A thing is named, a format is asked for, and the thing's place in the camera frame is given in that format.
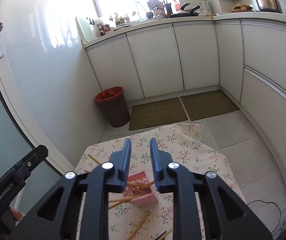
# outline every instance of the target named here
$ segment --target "metal screw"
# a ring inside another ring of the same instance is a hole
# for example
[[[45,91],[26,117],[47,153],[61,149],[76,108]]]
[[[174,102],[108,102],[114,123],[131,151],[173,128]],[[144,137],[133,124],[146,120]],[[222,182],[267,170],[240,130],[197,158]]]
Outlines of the metal screw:
[[[169,163],[168,167],[171,169],[177,169],[180,165],[178,163]]]
[[[216,178],[217,174],[213,171],[209,171],[206,173],[206,176],[208,176],[210,179]]]
[[[67,179],[73,179],[76,176],[76,174],[73,171],[69,171],[68,173],[65,173],[64,177]]]
[[[108,162],[102,164],[102,168],[106,170],[113,168],[113,166],[114,166],[113,163],[108,163]]]

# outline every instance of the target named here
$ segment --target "floral tablecloth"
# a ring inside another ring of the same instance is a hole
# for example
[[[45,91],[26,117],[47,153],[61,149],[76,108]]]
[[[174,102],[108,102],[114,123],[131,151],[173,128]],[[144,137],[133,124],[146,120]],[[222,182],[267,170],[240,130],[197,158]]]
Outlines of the floral tablecloth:
[[[144,133],[135,134],[99,144],[89,146],[75,172],[77,174],[91,171],[97,165],[88,154],[96,157],[101,162],[106,162],[111,153],[123,148],[126,138],[132,143],[132,154],[129,175],[145,170],[150,180],[153,180],[149,140],[156,138],[158,148],[169,152],[173,161],[183,164],[190,171],[204,174],[215,171],[243,200],[243,195],[233,177],[227,159],[218,151],[200,143],[203,125],[193,123],[178,123],[166,125]],[[109,198],[121,198],[121,194],[110,193]],[[158,203],[137,208],[130,203],[123,203],[109,210],[109,238],[111,240],[125,240],[132,230],[138,225],[145,212],[150,215],[135,233],[132,239],[155,239],[164,231],[173,228],[173,195],[158,194]],[[204,235],[203,217],[200,212],[202,236]],[[172,239],[172,233],[166,239]]]

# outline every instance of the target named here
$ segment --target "kitchen cabinet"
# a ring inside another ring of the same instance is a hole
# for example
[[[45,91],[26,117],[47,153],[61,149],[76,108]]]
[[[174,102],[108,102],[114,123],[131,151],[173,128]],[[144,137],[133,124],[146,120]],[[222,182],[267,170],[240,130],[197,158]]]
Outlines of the kitchen cabinet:
[[[286,25],[242,21],[244,64],[286,90]]]
[[[125,34],[91,46],[87,53],[102,90],[121,86],[127,101],[144,98]]]
[[[243,79],[243,40],[240,21],[215,24],[220,62],[220,85],[240,101]]]
[[[273,143],[286,170],[286,91],[245,67],[240,103]]]
[[[218,51],[213,22],[183,22],[173,26],[185,90],[218,85]]]
[[[145,97],[182,91],[182,69],[172,25],[127,35]]]

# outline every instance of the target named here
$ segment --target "glass door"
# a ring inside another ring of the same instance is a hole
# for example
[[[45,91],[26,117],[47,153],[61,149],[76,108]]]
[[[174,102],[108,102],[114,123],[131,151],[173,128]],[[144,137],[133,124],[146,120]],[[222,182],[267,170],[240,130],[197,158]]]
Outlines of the glass door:
[[[0,94],[0,177],[32,150],[33,145],[15,125]],[[11,203],[26,214],[31,207],[60,179],[61,174],[42,162],[31,173],[27,184]]]

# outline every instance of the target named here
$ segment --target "doormat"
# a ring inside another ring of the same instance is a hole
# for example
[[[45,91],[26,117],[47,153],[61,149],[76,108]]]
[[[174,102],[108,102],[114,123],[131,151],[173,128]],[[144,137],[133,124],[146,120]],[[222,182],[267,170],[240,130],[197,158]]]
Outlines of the doormat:
[[[179,98],[133,106],[129,131],[188,120]]]
[[[222,90],[184,96],[182,102],[191,121],[239,110]]]

